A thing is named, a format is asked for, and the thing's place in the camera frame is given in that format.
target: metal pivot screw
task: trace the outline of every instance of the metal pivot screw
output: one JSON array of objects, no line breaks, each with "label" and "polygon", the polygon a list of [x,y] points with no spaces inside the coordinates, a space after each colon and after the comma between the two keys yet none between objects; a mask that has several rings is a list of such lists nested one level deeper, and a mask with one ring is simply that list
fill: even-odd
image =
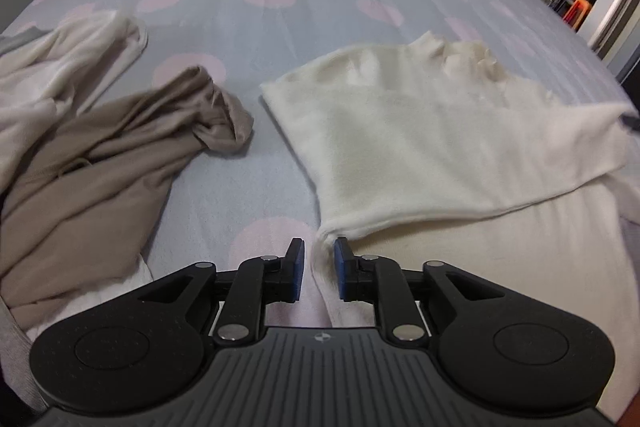
[{"label": "metal pivot screw", "polygon": [[393,334],[399,341],[416,341],[424,335],[424,330],[413,324],[402,324],[394,328]]},{"label": "metal pivot screw", "polygon": [[248,334],[248,328],[242,324],[225,324],[218,328],[218,336],[224,341],[240,341]]}]

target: bed sheet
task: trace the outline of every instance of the bed sheet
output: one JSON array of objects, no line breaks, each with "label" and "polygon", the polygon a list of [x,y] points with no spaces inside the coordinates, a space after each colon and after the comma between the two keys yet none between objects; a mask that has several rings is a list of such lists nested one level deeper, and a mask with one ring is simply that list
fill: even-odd
[{"label": "bed sheet", "polygon": [[[101,102],[159,86],[200,63],[255,118],[244,155],[202,154],[174,182],[145,253],[155,278],[202,260],[235,269],[248,257],[283,254],[291,237],[311,245],[319,224],[314,190],[258,86],[340,47],[408,43],[428,30],[481,39],[505,67],[566,103],[627,100],[585,43],[539,0],[34,0],[6,33],[51,28],[101,9],[135,14],[149,34],[142,57]],[[630,155],[634,170],[637,143]],[[625,231],[630,251],[638,251],[640,234],[631,225]],[[307,270],[302,301],[269,306],[268,321],[327,326],[321,302]]]}]

